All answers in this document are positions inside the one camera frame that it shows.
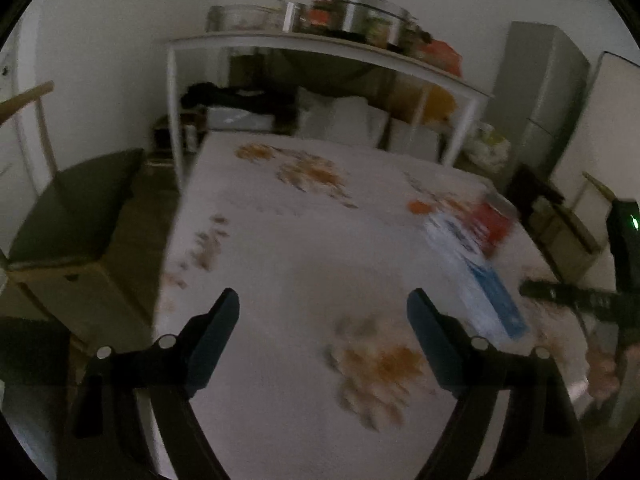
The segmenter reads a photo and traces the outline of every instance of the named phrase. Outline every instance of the floral tablecloth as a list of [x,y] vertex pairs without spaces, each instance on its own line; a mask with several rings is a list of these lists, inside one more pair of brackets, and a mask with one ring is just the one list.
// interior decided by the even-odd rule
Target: floral tablecloth
[[[371,431],[336,401],[340,378],[324,349],[345,314],[383,314],[406,324],[406,297],[417,287],[465,324],[455,281],[424,240],[424,217],[416,212],[439,207],[462,215],[490,186],[380,150],[209,134],[168,244],[154,329],[177,333],[225,287],[238,292],[240,321],[209,386],[191,401],[231,478],[416,476],[455,399],[427,370],[404,423]],[[409,208],[415,201],[426,210]],[[545,344],[574,387],[586,374],[586,343],[570,311],[518,295],[524,277],[552,277],[519,225],[494,264],[529,325],[500,348],[527,354]],[[499,434],[499,426],[492,431]],[[158,454],[170,476],[160,444]],[[476,473],[490,459],[483,451]]]

